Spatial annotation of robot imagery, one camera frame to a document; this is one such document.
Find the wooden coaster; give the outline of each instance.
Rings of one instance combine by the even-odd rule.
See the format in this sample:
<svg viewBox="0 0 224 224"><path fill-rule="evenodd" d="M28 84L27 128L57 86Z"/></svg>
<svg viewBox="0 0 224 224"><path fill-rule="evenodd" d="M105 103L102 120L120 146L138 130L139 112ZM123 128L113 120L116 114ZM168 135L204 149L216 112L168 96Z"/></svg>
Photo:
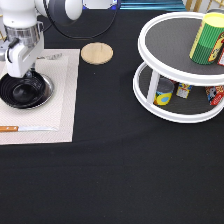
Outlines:
<svg viewBox="0 0 224 224"><path fill-rule="evenodd" d="M103 43L91 43L83 47L81 57L84 61L94 65L104 64L113 56L112 48Z"/></svg>

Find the green cylindrical can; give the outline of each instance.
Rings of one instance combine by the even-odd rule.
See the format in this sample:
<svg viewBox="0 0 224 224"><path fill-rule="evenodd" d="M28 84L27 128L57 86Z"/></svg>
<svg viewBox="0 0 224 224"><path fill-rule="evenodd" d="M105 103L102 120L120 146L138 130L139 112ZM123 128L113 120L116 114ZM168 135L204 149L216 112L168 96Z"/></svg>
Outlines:
<svg viewBox="0 0 224 224"><path fill-rule="evenodd" d="M198 64L215 61L224 41L224 15L208 13L203 17L190 58Z"/></svg>

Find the storage shelf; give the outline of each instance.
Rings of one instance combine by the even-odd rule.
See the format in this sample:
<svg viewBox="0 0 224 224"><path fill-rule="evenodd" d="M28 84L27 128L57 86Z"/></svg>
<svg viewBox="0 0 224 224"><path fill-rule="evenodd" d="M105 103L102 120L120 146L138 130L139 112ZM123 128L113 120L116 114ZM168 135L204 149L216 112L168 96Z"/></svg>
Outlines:
<svg viewBox="0 0 224 224"><path fill-rule="evenodd" d="M166 120L203 122L224 107L224 100L211 106L205 91L205 86L224 84L224 68L216 64L199 65L189 58L203 16L193 12L167 13L150 20L141 30L138 50L144 62L135 73L133 90L148 111ZM154 105L161 75L193 85L188 98L176 96L175 89L167 105Z"/></svg>

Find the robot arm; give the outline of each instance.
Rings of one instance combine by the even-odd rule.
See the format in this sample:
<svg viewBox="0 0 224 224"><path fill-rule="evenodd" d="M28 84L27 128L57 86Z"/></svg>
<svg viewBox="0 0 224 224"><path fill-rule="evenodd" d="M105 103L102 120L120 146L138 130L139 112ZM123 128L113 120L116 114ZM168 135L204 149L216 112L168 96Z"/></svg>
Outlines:
<svg viewBox="0 0 224 224"><path fill-rule="evenodd" d="M82 12L82 0L46 0L46 3L52 19L61 25L72 24ZM46 16L43 0L0 0L0 8L7 34L0 59L6 60L10 76L22 78L44 49L43 26L37 21L36 12L37 9Z"/></svg>

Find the black tablecloth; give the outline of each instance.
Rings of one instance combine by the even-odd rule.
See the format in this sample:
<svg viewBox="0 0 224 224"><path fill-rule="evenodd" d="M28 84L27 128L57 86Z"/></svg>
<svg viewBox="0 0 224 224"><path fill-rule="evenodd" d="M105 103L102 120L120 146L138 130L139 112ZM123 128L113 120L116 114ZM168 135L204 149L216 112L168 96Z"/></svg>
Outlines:
<svg viewBox="0 0 224 224"><path fill-rule="evenodd" d="M63 30L94 35L113 13L84 11ZM172 123L133 93L139 33L162 13L119 11L91 41L53 28L45 34L45 48L103 42L114 56L99 66L80 58L72 143L0 146L0 223L223 224L224 112L199 124Z"/></svg>

